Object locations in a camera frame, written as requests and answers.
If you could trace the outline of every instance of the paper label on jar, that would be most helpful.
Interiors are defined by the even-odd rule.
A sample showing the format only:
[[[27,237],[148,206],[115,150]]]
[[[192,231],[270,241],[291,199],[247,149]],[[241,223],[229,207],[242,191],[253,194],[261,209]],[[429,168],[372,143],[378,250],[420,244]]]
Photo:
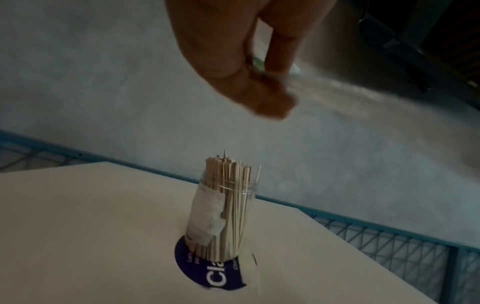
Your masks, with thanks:
[[[220,232],[225,227],[225,220],[220,217],[224,204],[225,194],[210,189],[203,184],[198,185],[191,204],[188,221],[190,229],[196,231],[192,238],[194,242],[205,243],[206,237],[209,236],[211,239],[213,236],[220,235]],[[195,240],[196,236],[197,238],[201,237],[202,240]]]

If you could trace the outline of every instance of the round blue sticker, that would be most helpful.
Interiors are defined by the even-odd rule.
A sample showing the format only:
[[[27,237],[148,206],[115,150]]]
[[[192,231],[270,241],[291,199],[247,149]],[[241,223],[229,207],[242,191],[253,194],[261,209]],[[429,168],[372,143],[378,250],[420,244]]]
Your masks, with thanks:
[[[246,286],[242,282],[238,258],[225,263],[198,258],[190,252],[183,236],[176,243],[175,260],[186,276],[204,287],[235,290]]]

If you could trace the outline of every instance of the table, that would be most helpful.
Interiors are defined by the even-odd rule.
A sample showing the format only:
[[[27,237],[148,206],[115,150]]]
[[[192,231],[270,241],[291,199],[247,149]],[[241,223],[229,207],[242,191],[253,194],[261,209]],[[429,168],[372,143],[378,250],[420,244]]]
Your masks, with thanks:
[[[196,185],[110,163],[0,174],[0,302],[433,303],[297,209],[255,200],[249,286],[209,290],[174,260]]]

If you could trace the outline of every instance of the blue metal frame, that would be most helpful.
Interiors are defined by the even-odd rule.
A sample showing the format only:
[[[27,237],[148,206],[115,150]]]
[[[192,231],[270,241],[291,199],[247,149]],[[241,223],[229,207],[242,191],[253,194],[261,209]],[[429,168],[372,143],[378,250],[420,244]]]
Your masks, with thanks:
[[[136,164],[132,164],[129,162],[102,157],[99,155],[95,155],[92,153],[88,153],[85,151],[79,151],[67,147],[62,147],[59,145],[49,144],[43,141],[39,141],[33,138],[20,136],[17,134],[13,134],[6,131],[0,130],[0,149],[2,148],[2,142],[10,142],[15,143],[22,146],[30,147],[30,152],[25,153],[23,157],[14,162],[8,164],[7,166],[11,166],[15,163],[24,161],[30,157],[38,157],[41,151],[49,151],[55,154],[59,154],[64,156],[63,161],[58,162],[58,165],[67,165],[74,159],[81,159],[86,162],[111,162],[123,166],[127,166],[134,169],[139,169],[143,171],[147,171],[150,173],[155,173],[187,182],[198,183],[198,180],[186,178],[184,176],[164,172],[161,170],[155,170],[144,166],[139,166]],[[342,237],[345,241],[349,243],[353,243],[354,241],[359,241],[359,245],[357,245],[357,249],[362,251],[363,253],[367,254],[370,258],[374,259],[375,261],[382,264],[384,267],[389,269],[392,272],[396,272],[400,266],[393,267],[393,261],[395,259],[395,254],[397,254],[400,250],[405,250],[406,254],[405,257],[402,259],[396,258],[396,261],[401,260],[403,264],[403,275],[399,275],[402,279],[405,279],[408,283],[412,284],[415,287],[420,286],[419,278],[421,274],[427,275],[425,270],[426,266],[431,266],[429,271],[431,272],[429,278],[432,279],[438,273],[435,271],[444,271],[444,278],[440,282],[442,284],[441,291],[433,297],[437,300],[440,304],[453,304],[453,303],[461,303],[465,302],[468,303],[468,296],[470,296],[470,302],[472,302],[472,296],[469,294],[469,290],[472,289],[473,292],[480,292],[475,288],[471,288],[467,286],[467,282],[472,279],[478,279],[480,282],[480,249],[472,248],[469,246],[465,246],[462,244],[457,244],[453,242],[444,241],[441,239],[436,239],[408,231],[403,231],[391,227],[386,227],[374,223],[369,223],[361,220],[357,220],[354,218],[344,217],[338,214],[333,214],[329,212],[324,212],[304,206],[299,206],[295,204],[291,204],[285,201],[280,201],[276,199],[272,199],[269,197],[264,197],[261,195],[257,196],[258,199],[265,200],[268,202],[297,208],[300,211],[304,212],[305,214],[309,215],[311,218],[317,220],[319,223],[323,224],[326,228],[331,230],[332,232],[336,233],[339,237]],[[371,239],[364,242],[364,234],[369,235]],[[367,247],[372,245],[372,242],[376,242],[374,244],[374,251],[369,252]],[[382,250],[391,247],[391,251],[387,255],[382,255]],[[445,267],[440,267],[438,270],[434,269],[434,264],[436,263],[436,253],[440,252],[441,254],[446,254],[444,248],[448,250],[448,259],[445,262]],[[412,256],[414,253],[419,253],[419,260],[416,262],[418,265],[415,268],[417,270],[416,277],[413,279],[414,281],[408,281],[407,277],[412,269],[407,271],[407,263],[415,263],[409,261],[409,257]],[[431,265],[426,263],[422,263],[422,259],[426,256],[430,255],[431,257]]]

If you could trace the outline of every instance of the jar of wooden sticks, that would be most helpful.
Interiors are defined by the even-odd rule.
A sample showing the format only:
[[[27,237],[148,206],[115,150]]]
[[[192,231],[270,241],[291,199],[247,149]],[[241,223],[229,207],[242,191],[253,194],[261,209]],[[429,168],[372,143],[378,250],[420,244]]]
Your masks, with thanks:
[[[252,168],[226,154],[205,162],[206,168],[193,198],[185,242],[196,256],[225,262],[240,253],[260,167],[252,180]]]

